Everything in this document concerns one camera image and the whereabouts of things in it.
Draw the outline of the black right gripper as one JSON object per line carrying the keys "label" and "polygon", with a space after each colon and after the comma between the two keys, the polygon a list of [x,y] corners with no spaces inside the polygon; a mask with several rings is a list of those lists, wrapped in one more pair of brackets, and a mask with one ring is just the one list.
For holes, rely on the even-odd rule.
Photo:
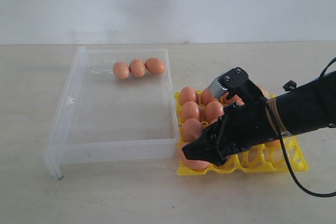
{"label": "black right gripper", "polygon": [[210,124],[195,141],[182,148],[185,157],[222,166],[228,157],[253,146],[279,140],[275,123],[266,102],[257,105],[232,103],[224,115]]}

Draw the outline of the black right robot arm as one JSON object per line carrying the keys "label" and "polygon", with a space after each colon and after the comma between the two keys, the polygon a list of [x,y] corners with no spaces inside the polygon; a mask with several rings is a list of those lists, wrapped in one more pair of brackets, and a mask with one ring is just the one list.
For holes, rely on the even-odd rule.
{"label": "black right robot arm", "polygon": [[266,99],[241,68],[216,77],[208,87],[214,97],[238,95],[244,104],[226,106],[216,123],[182,148],[185,157],[220,166],[253,146],[335,124],[335,72],[299,87],[293,81],[284,87],[286,93]]}

